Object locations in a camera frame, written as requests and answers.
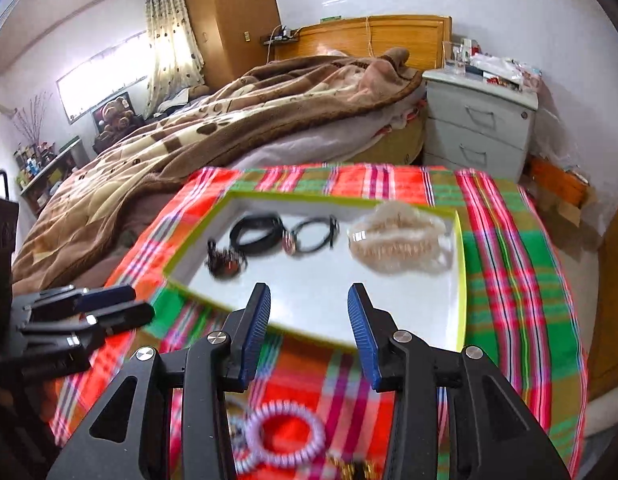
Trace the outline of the wooden headboard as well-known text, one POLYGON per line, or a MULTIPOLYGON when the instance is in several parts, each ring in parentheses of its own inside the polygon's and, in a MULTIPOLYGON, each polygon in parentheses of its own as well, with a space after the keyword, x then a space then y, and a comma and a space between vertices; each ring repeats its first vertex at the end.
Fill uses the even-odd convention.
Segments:
POLYGON ((443 44, 452 36, 450 16, 400 14, 329 21, 298 29, 292 40, 272 47, 274 60, 326 55, 379 56, 393 47, 410 52, 407 65, 421 72, 443 66, 443 44))

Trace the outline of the tall wooden wardrobe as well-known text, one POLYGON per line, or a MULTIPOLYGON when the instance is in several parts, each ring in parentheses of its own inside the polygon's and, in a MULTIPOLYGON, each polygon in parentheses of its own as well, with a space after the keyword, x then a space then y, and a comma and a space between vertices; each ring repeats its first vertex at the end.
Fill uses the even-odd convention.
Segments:
POLYGON ((275 0, 185 0, 210 89, 266 63, 262 38, 280 24, 275 0))

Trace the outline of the teddy bear picture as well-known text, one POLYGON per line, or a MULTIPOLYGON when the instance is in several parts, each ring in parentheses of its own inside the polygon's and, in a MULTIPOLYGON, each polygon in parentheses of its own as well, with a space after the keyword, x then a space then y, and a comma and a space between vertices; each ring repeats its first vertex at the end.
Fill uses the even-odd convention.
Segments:
POLYGON ((98 128, 92 144, 96 154, 101 154, 144 125, 143 117, 134 111, 127 92, 99 105, 91 115, 98 128))

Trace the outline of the clutter on bedside cabinet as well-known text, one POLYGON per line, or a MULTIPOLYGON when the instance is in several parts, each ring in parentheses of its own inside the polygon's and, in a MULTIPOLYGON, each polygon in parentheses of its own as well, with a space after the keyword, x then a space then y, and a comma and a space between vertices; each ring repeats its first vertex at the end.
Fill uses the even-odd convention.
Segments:
POLYGON ((481 51, 474 39, 461 38, 456 44, 463 44, 466 56, 464 74, 478 76, 488 84, 497 84, 520 92, 538 93, 543 84, 539 68, 514 58, 499 58, 481 51))

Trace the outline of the wooden closet door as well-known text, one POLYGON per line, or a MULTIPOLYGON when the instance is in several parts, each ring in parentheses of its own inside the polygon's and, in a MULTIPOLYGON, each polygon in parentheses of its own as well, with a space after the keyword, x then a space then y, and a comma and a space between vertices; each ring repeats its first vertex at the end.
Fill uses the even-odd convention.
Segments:
POLYGON ((618 387, 618 209, 598 250, 598 296, 588 375, 589 401, 618 387))

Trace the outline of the dried branch decoration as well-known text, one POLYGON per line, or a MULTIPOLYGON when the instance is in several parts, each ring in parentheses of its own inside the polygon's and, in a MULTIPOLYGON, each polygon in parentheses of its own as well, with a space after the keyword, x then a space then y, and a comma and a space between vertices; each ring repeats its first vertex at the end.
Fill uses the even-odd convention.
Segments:
POLYGON ((51 96, 49 91, 42 91, 35 94, 26 105, 14 110, 13 125, 24 136, 28 145, 38 146, 41 143, 42 124, 51 96))

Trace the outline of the black fitness band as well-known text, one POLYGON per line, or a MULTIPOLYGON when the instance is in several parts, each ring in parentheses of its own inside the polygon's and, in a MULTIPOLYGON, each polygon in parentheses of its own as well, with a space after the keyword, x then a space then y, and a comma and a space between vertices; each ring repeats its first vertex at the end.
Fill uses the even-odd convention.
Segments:
POLYGON ((232 226, 230 246, 243 256, 258 256, 279 246, 284 233, 278 214, 247 214, 232 226))

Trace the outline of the orange storage box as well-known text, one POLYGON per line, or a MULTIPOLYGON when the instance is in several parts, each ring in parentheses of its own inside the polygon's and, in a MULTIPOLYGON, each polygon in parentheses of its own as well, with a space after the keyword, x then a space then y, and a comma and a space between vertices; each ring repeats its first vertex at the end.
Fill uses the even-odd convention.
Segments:
POLYGON ((586 202, 589 185, 572 172, 554 166, 548 159, 528 155, 525 174, 540 188, 551 192, 568 205, 581 208, 586 202))

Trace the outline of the power strip on headboard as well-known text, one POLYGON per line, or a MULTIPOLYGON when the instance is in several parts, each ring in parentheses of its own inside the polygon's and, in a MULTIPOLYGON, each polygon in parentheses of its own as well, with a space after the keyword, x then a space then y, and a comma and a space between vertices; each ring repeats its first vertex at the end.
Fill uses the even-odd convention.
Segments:
POLYGON ((261 44, 264 47, 270 47, 273 44, 287 44, 297 41, 299 32, 300 28, 292 29, 286 25, 277 25, 269 34, 260 37, 261 44))

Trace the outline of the grey bedside drawer cabinet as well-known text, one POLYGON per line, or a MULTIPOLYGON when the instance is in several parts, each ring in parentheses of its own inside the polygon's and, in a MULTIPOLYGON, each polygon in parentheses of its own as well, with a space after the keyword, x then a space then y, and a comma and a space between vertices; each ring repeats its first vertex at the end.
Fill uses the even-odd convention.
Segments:
POLYGON ((428 104, 423 163, 518 181, 539 108, 537 94, 450 70, 428 70, 423 79, 428 104))

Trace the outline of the translucent pink hair claw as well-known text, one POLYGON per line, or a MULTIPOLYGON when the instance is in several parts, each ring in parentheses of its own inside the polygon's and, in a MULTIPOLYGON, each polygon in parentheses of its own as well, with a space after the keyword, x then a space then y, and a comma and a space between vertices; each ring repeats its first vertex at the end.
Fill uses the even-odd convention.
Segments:
POLYGON ((382 274, 440 274, 453 261, 451 229, 437 214, 386 202, 348 229, 352 257, 382 274))

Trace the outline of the side shelf with items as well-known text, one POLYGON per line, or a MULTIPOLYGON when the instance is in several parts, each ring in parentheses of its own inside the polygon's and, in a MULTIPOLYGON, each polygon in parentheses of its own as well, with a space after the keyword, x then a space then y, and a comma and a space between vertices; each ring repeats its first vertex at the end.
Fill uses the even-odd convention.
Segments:
POLYGON ((40 152, 34 146, 19 146, 13 153, 18 173, 15 181, 20 196, 36 217, 51 197, 76 170, 90 162, 82 139, 75 136, 55 151, 55 144, 44 143, 40 152))

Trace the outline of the patterned window curtain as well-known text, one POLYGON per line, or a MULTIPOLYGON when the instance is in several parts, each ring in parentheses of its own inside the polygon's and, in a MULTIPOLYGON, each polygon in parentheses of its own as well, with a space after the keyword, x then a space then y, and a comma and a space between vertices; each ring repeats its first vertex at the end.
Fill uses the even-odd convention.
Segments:
POLYGON ((164 101, 204 82, 204 60, 185 0, 146 0, 146 33, 149 82, 144 116, 150 117, 164 101))

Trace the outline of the clear glass cup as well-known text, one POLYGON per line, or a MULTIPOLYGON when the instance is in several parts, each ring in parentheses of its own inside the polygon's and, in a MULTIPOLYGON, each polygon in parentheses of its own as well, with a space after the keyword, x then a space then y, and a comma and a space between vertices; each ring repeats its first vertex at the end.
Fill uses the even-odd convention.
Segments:
POLYGON ((466 70, 466 56, 463 44, 452 41, 443 43, 443 62, 445 69, 454 74, 464 74, 466 70))

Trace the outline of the dark beaded hair accessory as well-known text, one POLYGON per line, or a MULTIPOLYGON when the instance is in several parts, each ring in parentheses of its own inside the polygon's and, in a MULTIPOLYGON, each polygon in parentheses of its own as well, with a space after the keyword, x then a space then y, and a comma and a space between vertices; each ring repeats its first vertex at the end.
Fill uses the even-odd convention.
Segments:
POLYGON ((231 247, 219 249, 216 240, 207 240, 205 266, 217 280, 230 280, 246 269, 246 258, 231 247))

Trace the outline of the yellow-green shallow box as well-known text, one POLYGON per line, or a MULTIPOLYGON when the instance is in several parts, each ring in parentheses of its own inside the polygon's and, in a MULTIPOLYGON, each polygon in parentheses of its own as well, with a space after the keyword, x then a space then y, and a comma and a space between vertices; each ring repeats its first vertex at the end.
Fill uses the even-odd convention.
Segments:
POLYGON ((274 192, 229 192, 217 202, 164 267, 167 282, 207 306, 233 311, 245 306, 257 283, 271 290, 269 325, 274 330, 323 344, 353 348, 347 294, 364 285, 375 307, 387 310, 397 326, 431 347, 459 351, 466 334, 467 286, 462 230, 458 213, 433 207, 446 225, 440 240, 441 269, 379 273, 352 257, 347 231, 371 214, 376 200, 274 192), (334 216, 336 240, 312 255, 292 257, 280 248, 248 258, 234 278, 215 278, 206 266, 207 243, 230 243, 232 226, 247 214, 276 212, 285 226, 312 217, 334 216))

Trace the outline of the brown patterned blanket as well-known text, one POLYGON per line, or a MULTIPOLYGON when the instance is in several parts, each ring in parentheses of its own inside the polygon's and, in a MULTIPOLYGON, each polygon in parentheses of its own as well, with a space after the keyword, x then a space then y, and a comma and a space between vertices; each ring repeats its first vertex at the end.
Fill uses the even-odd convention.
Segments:
POLYGON ((14 294, 70 284, 103 259, 141 197, 177 192, 193 172, 227 167, 312 127, 385 110, 420 87, 410 52, 271 62, 197 107, 142 127, 76 170, 50 198, 12 266, 14 294))

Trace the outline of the plaid red green cloth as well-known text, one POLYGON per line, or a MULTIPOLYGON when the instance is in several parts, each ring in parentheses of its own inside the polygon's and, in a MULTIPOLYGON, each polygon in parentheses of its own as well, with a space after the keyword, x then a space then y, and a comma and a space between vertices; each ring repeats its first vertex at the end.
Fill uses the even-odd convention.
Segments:
MULTIPOLYGON (((131 351, 177 350, 220 325, 218 314, 168 287, 163 270, 198 220, 230 191, 392 198, 456 210, 465 250, 466 340, 501 367, 568 470, 579 469, 586 354, 566 278, 537 212, 510 181, 470 169, 412 166, 204 168, 192 174, 117 268, 106 273, 110 283, 134 285, 139 297, 152 302, 153 323, 110 339, 87 373, 58 383, 50 422, 56 442, 70 437, 131 351)), ((342 462, 384 465, 394 399, 371 390, 354 356, 290 336, 268 336, 249 402, 274 399, 312 408, 323 421, 326 450, 310 466, 261 467, 257 478, 335 479, 342 462)))

